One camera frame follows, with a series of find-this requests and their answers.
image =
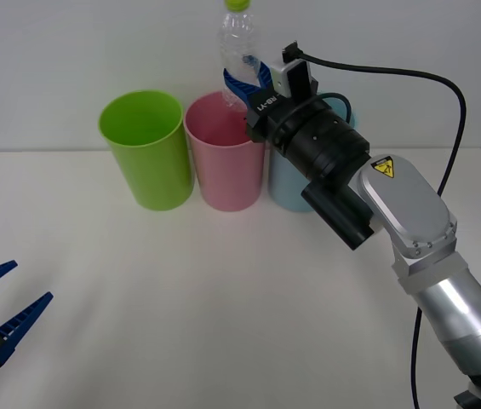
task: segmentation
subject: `warning label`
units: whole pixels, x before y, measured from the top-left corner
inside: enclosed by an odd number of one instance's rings
[[[382,158],[371,165],[380,173],[383,173],[387,177],[393,178],[393,159],[391,156],[386,156],[385,158]]]

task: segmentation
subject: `plastic water bottle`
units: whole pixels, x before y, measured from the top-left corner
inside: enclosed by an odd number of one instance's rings
[[[257,74],[261,65],[258,53],[258,32],[249,12],[250,0],[225,0],[227,13],[219,30],[221,64],[244,83],[259,85]],[[246,109],[245,104],[225,85],[223,99],[234,111]]]

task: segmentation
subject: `white wall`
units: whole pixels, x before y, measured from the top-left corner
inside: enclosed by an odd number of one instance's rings
[[[481,146],[481,0],[254,0],[262,55],[298,39],[343,62],[429,70],[464,89]],[[184,104],[220,86],[220,0],[0,0],[0,149],[103,148],[101,108],[133,89]],[[314,70],[374,146],[449,146],[454,95],[409,78]]]

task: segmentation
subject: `cable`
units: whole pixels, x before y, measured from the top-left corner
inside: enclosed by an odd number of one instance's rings
[[[296,59],[300,58],[302,60],[317,64],[319,66],[326,66],[329,68],[334,68],[343,71],[353,71],[353,72],[367,72],[374,74],[391,74],[391,75],[402,75],[405,77],[415,77],[415,78],[425,78],[431,79],[448,88],[452,89],[460,102],[460,124],[458,125],[458,131],[454,139],[454,145],[452,147],[452,152],[446,164],[446,169],[444,171],[443,179],[438,187],[437,194],[441,196],[443,194],[444,188],[446,187],[446,182],[450,177],[450,172],[454,166],[455,157],[458,154],[458,149],[460,148],[461,138],[463,137],[463,130],[465,129],[465,122],[467,119],[467,103],[463,93],[458,88],[456,84],[447,78],[440,77],[439,75],[431,74],[429,72],[415,71],[415,70],[405,70],[402,68],[385,68],[381,66],[353,66],[350,64],[341,64],[339,62],[332,62],[327,60],[320,60],[319,58],[312,57],[303,53],[297,43],[292,43],[283,51],[284,62],[286,59]],[[416,312],[416,319],[414,325],[414,333],[412,336],[412,351],[410,356],[410,388],[412,391],[412,401],[414,403],[415,409],[420,409],[420,404],[418,403],[418,391],[416,387],[416,360],[418,355],[418,341],[420,340],[420,328],[421,328],[421,309],[418,308]]]
[[[344,102],[344,105],[346,105],[346,122],[350,123],[350,120],[352,119],[352,104],[350,104],[350,101],[343,94],[337,94],[336,92],[326,92],[324,94],[311,96],[307,100],[303,101],[300,105],[295,107],[293,110],[291,110],[284,119],[278,122],[276,128],[274,128],[274,131],[271,133],[268,140],[271,143],[278,145],[280,141],[274,141],[274,136],[282,129],[283,125],[301,109],[309,106],[314,101],[324,100],[325,98],[336,98],[337,100],[341,100],[342,102]]]

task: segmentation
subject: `table surface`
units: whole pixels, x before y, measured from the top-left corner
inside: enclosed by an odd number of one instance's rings
[[[387,150],[437,186],[449,151]],[[481,282],[481,150],[444,198]],[[409,408],[415,304],[385,232],[350,251],[263,192],[247,210],[132,199],[108,152],[0,153],[0,324],[55,299],[0,370],[8,409]],[[424,320],[422,408],[467,388]]]

